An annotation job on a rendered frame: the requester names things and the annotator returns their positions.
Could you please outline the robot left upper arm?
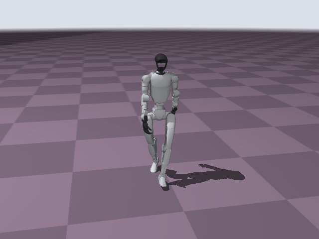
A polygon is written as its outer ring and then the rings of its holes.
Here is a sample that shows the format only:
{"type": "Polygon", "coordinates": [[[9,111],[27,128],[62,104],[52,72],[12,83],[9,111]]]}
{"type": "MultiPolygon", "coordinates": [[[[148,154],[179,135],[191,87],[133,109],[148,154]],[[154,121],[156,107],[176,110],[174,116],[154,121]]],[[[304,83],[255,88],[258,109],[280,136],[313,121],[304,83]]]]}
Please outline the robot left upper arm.
{"type": "Polygon", "coordinates": [[[178,88],[178,76],[175,73],[170,73],[171,75],[171,88],[172,88],[172,93],[171,95],[176,98],[180,95],[179,91],[177,90],[178,88]]]}

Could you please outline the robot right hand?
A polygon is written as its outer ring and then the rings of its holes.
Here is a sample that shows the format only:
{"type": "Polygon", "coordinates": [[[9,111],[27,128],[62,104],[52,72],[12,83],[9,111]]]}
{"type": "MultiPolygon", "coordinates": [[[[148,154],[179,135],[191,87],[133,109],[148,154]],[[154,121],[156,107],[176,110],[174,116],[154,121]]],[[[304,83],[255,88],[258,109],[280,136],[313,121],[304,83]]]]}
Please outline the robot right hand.
{"type": "Polygon", "coordinates": [[[149,132],[149,130],[151,130],[151,129],[149,128],[147,121],[148,121],[148,117],[144,116],[144,120],[142,120],[144,132],[147,133],[147,134],[152,134],[152,133],[149,132]]]}

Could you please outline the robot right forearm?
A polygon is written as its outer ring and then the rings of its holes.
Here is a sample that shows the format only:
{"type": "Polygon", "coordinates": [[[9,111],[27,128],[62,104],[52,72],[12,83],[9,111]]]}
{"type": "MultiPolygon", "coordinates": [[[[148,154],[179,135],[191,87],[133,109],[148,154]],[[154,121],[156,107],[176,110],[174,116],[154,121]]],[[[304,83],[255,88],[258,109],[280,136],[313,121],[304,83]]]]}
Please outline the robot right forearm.
{"type": "Polygon", "coordinates": [[[141,115],[141,119],[144,120],[144,116],[148,116],[148,103],[147,102],[143,102],[143,95],[141,97],[141,106],[142,106],[142,115],[141,115]]]}

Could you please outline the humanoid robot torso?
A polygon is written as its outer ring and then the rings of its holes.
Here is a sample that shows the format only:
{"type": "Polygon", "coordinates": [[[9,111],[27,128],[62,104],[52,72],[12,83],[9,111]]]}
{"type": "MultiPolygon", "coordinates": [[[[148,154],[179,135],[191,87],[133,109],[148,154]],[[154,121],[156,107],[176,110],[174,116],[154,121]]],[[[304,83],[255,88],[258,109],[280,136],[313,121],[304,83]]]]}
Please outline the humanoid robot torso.
{"type": "MultiPolygon", "coordinates": [[[[159,71],[156,71],[159,73],[159,71]]],[[[151,72],[151,80],[149,82],[149,94],[155,104],[153,111],[153,120],[165,120],[166,109],[164,102],[167,101],[170,93],[171,75],[166,71],[165,74],[159,75],[156,72],[151,72]]]]}

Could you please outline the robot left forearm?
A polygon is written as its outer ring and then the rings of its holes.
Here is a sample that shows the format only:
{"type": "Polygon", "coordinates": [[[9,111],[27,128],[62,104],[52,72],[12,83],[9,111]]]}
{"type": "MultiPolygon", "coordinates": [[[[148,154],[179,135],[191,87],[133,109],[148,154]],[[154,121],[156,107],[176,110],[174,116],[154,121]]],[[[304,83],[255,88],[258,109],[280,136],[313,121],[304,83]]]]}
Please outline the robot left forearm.
{"type": "Polygon", "coordinates": [[[178,109],[178,99],[179,99],[179,96],[174,98],[172,97],[172,108],[174,109],[175,107],[177,107],[178,109]]]}

